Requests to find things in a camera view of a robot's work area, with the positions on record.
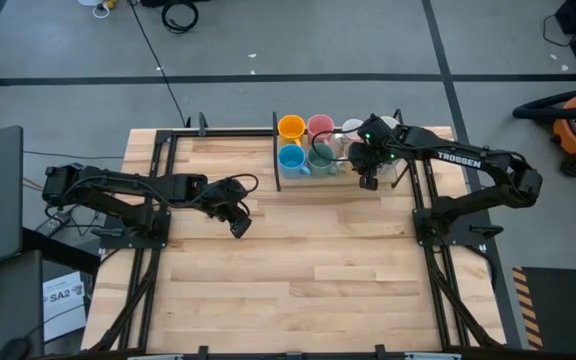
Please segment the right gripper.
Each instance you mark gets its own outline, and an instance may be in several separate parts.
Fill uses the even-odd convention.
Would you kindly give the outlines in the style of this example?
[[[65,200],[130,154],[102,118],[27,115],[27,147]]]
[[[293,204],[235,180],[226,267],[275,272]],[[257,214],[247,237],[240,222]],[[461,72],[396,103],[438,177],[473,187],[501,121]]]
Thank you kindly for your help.
[[[399,158],[392,153],[387,145],[391,140],[394,129],[390,129],[381,119],[381,116],[371,114],[365,121],[365,144],[374,151],[374,155],[380,160],[380,163],[389,161],[391,159]],[[368,174],[360,176],[359,186],[365,190],[376,191],[378,189],[378,179],[376,173],[371,171]]]

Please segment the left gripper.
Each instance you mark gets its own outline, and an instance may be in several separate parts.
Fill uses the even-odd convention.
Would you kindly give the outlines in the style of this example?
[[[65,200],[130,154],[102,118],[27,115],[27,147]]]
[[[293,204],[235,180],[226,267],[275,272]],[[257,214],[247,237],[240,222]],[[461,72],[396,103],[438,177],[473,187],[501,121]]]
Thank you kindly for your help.
[[[231,234],[240,239],[252,224],[249,210],[239,203],[248,191],[242,183],[231,177],[211,183],[203,196],[203,212],[218,220],[235,220],[230,223]]]

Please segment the green mug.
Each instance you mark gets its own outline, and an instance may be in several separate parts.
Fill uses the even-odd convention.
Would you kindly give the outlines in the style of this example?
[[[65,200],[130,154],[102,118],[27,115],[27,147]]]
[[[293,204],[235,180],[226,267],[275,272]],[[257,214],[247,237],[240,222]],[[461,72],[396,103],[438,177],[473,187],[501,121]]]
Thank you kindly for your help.
[[[335,152],[327,144],[314,143],[308,150],[307,163],[313,177],[328,177],[338,174]]]

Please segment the white mug grey diamond pattern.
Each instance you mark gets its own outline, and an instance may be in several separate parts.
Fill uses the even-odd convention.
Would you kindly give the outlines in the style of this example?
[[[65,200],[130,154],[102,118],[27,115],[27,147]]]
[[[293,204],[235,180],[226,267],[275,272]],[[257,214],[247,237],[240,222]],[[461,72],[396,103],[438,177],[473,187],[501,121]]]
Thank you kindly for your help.
[[[347,142],[362,142],[362,138],[357,131],[363,123],[363,120],[354,118],[346,120],[341,127],[343,139]]]

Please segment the pink mug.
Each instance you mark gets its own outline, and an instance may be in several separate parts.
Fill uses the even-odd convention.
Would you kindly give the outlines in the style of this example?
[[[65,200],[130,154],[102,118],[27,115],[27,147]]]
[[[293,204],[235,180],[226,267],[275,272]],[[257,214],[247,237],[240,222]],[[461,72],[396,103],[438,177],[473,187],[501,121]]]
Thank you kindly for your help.
[[[329,144],[334,130],[334,121],[325,114],[316,114],[307,121],[307,133],[310,142]]]

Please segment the yellow mug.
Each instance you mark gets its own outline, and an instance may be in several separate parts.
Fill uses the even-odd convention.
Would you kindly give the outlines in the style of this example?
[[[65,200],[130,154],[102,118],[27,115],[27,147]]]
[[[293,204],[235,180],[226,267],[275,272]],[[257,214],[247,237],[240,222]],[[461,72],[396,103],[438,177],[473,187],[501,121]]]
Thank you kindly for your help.
[[[294,144],[301,146],[305,132],[306,123],[298,115],[285,115],[278,121],[279,142],[281,145]]]

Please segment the black power adapter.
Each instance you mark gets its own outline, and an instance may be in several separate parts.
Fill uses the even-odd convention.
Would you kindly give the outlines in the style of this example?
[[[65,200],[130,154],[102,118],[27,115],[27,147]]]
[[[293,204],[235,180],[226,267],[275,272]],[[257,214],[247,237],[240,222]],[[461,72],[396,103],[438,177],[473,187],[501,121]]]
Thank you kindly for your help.
[[[59,211],[41,223],[35,231],[44,236],[52,237],[67,225],[70,220],[71,216],[69,213]]]

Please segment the white printed paper sheet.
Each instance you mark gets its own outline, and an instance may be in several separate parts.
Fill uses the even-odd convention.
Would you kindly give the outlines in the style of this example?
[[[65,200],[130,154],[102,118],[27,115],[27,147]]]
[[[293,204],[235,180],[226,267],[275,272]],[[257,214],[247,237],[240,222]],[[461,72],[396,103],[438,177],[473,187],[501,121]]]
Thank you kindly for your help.
[[[43,283],[43,314],[45,342],[85,327],[84,283],[79,272]]]

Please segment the black hazard striped mat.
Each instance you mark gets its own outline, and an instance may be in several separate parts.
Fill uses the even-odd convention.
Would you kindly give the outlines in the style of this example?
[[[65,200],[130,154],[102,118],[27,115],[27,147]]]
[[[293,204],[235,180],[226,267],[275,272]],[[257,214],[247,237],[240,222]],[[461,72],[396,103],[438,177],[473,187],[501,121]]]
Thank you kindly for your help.
[[[576,354],[576,269],[515,267],[512,276],[529,348]]]

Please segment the dark side desk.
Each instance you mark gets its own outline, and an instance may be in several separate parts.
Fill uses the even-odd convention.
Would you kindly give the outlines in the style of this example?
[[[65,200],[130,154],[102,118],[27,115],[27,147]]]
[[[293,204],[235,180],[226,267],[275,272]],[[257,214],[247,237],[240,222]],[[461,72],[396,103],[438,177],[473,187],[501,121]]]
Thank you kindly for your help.
[[[26,252],[0,261],[0,349],[11,339],[30,344],[26,360],[44,355],[42,256]]]

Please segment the black computer mouse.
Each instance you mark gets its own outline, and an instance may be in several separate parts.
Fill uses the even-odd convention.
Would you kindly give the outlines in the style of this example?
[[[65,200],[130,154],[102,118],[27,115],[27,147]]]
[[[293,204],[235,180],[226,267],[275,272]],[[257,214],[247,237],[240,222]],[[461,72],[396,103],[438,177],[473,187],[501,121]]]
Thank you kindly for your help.
[[[14,338],[0,349],[0,360],[26,360],[31,344],[25,338]]]

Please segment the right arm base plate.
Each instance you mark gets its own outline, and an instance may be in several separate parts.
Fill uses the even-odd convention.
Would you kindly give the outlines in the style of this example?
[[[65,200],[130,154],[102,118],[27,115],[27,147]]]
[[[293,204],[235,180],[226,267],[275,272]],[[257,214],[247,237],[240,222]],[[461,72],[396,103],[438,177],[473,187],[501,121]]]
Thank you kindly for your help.
[[[484,225],[473,219],[473,214],[445,220],[431,214],[430,209],[414,209],[412,218],[417,242],[421,246],[477,246],[500,234],[504,228]]]

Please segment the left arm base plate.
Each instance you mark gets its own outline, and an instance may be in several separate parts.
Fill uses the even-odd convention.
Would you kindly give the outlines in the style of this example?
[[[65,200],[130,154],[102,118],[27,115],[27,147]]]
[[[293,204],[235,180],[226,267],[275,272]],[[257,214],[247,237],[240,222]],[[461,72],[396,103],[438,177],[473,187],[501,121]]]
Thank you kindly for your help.
[[[163,249],[169,239],[171,213],[156,213],[150,227],[129,226],[120,219],[107,216],[102,229],[93,233],[105,249]]]

